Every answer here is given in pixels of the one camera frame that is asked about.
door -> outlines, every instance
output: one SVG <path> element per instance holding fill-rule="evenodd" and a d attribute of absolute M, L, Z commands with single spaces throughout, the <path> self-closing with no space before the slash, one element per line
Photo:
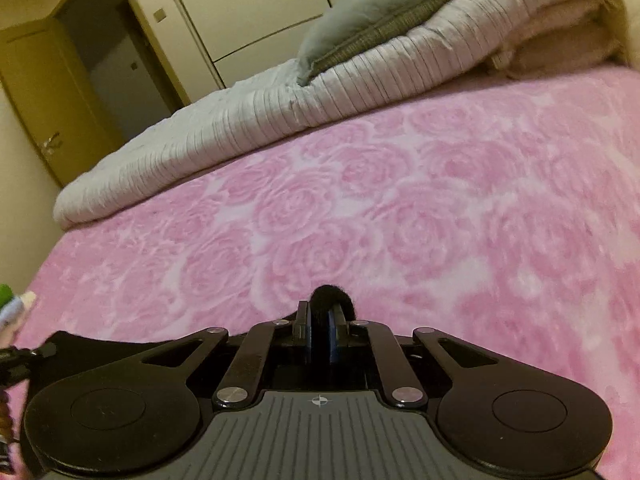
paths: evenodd
<path fill-rule="evenodd" d="M 124 143 L 53 18 L 0 32 L 0 75 L 33 142 L 66 185 Z"/>

folded blanket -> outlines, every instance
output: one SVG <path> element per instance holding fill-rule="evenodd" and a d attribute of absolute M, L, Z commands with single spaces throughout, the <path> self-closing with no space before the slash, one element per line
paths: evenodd
<path fill-rule="evenodd" d="M 623 57 L 624 3 L 565 0 L 544 7 L 514 30 L 487 61 L 516 79 L 584 70 L 614 54 Z"/>
<path fill-rule="evenodd" d="M 420 94 L 466 72 L 562 0 L 451 0 L 423 25 L 296 83 L 296 62 L 214 92 L 150 127 L 60 193 L 63 228 L 108 216 L 177 180 L 307 128 Z"/>

white comforter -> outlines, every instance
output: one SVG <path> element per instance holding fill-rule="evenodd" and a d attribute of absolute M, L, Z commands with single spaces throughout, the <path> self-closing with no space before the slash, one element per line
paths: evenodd
<path fill-rule="evenodd" d="M 309 127 L 415 96 L 474 67 L 541 7 L 561 0 L 452 0 L 429 21 L 314 79 L 287 61 L 214 92 L 144 131 L 62 190 L 68 228 L 104 218 L 210 168 Z"/>

pink rose pattern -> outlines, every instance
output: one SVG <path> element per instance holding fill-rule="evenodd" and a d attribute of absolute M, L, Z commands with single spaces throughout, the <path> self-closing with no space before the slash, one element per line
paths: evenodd
<path fill-rule="evenodd" d="M 396 333 L 436 326 L 593 388 L 615 423 L 600 470 L 635 478 L 640 75 L 478 87 L 311 131 L 69 232 L 18 345 L 240 332 L 336 283 Z"/>

door handle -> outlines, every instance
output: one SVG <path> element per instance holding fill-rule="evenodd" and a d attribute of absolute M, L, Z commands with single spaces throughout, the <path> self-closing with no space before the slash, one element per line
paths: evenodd
<path fill-rule="evenodd" d="M 60 132 L 55 132 L 49 139 L 40 144 L 40 152 L 49 160 L 49 157 L 62 146 L 62 139 L 60 139 Z"/>

